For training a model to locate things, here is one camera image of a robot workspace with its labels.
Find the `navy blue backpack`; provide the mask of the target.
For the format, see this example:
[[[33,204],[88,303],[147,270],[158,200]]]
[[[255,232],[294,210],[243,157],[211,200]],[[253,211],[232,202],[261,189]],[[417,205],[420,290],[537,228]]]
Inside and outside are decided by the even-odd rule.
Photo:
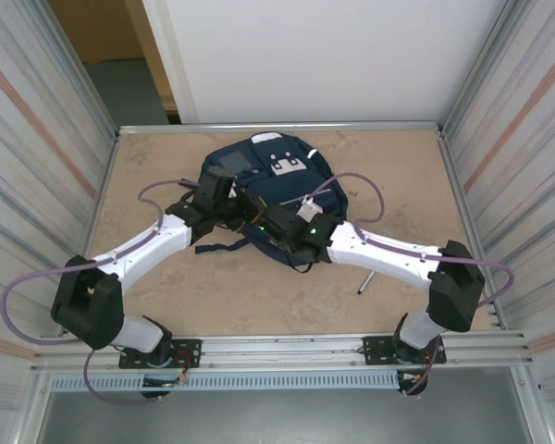
[[[345,219],[348,198],[334,180],[327,160],[302,139],[279,132],[264,132],[208,154],[201,170],[223,167],[234,173],[239,184],[270,204],[280,204],[295,214],[302,199],[315,193],[313,202],[325,214]]]

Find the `grey metal lower shelf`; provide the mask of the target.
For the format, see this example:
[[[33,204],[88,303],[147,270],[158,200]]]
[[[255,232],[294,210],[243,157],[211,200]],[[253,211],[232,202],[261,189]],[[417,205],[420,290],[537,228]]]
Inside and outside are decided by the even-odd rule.
[[[143,406],[49,401],[38,444],[532,444],[517,413],[388,390],[187,392]]]

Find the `brown wooden door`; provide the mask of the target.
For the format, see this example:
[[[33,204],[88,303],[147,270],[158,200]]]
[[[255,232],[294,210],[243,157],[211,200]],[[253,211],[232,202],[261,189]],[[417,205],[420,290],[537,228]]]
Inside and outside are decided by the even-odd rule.
[[[143,0],[47,0],[80,60],[144,59],[167,114],[179,114]]]

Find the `aluminium table frame rail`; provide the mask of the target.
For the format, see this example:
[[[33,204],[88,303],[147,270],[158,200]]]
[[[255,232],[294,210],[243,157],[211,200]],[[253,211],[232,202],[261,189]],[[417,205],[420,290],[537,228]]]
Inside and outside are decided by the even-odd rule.
[[[279,122],[279,123],[216,123],[184,125],[122,126],[120,135],[237,133],[237,132],[296,132],[335,130],[438,130],[439,124],[430,120],[386,120],[347,122]]]

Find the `aluminium mounting rail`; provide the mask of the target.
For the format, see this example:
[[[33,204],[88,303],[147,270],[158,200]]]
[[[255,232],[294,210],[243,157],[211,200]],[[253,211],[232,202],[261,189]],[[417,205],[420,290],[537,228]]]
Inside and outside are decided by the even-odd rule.
[[[385,333],[293,335],[293,336],[204,336],[201,337],[199,367],[191,372],[356,370],[365,367],[363,338]],[[40,346],[31,362],[31,373],[79,374],[91,349],[84,344]],[[433,340],[428,358],[436,367],[513,367],[533,364],[524,334],[518,330],[476,330],[446,333]],[[168,368],[119,368],[120,353],[112,347],[96,351],[89,362],[94,373],[155,373]]]

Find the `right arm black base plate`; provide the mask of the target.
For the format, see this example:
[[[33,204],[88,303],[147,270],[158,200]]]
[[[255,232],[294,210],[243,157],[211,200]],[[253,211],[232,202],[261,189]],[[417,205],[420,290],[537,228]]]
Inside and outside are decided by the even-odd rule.
[[[442,341],[432,339],[422,350],[411,347],[396,337],[368,336],[362,338],[357,352],[364,357],[366,365],[426,364],[434,358],[435,364],[445,364],[447,355]]]

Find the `white door frame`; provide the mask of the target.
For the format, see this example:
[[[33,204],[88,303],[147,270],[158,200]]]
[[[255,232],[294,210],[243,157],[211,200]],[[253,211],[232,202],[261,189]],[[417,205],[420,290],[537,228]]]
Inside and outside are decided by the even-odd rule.
[[[142,3],[181,122],[198,124],[200,119],[173,27],[169,1],[142,0]]]

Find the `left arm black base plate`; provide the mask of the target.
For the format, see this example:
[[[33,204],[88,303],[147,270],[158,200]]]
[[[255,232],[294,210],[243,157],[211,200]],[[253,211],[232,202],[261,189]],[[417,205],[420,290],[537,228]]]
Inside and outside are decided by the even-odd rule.
[[[200,339],[172,339],[170,355],[160,364],[146,353],[124,348],[120,353],[118,367],[121,369],[183,369],[198,368],[202,357],[203,342]]]

